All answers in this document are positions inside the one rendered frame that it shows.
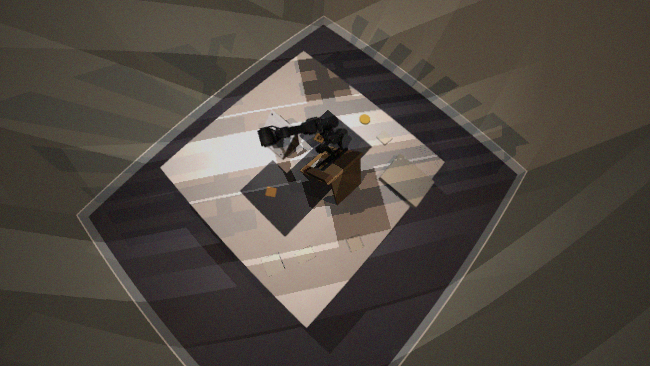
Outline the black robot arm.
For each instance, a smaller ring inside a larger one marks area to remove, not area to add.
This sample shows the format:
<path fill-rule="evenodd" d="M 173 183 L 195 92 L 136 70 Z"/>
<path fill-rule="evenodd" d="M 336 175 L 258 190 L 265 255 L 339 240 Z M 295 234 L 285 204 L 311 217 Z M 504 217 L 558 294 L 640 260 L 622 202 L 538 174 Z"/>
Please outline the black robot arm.
<path fill-rule="evenodd" d="M 324 119 L 321 119 L 320 117 L 318 118 L 313 117 L 307 119 L 306 122 L 301 123 L 301 125 L 299 126 L 282 127 L 282 128 L 276 126 L 267 126 L 267 127 L 259 128 L 257 133 L 259 136 L 261 147 L 268 147 L 268 146 L 278 144 L 277 141 L 281 142 L 283 138 L 290 137 L 291 135 L 295 135 L 299 133 L 312 135 L 312 134 L 324 132 L 326 129 L 329 128 L 334 128 L 334 127 L 337 128 L 338 125 L 339 125 L 339 121 L 336 116 L 331 116 Z M 276 130 L 271 129 L 271 127 L 276 128 Z M 343 134 L 340 129 L 338 129 L 337 131 L 331 129 L 330 131 L 331 132 L 329 134 L 328 133 L 325 134 L 326 139 L 328 142 L 331 142 L 332 144 L 335 145 L 337 142 L 341 140 L 340 137 Z"/>

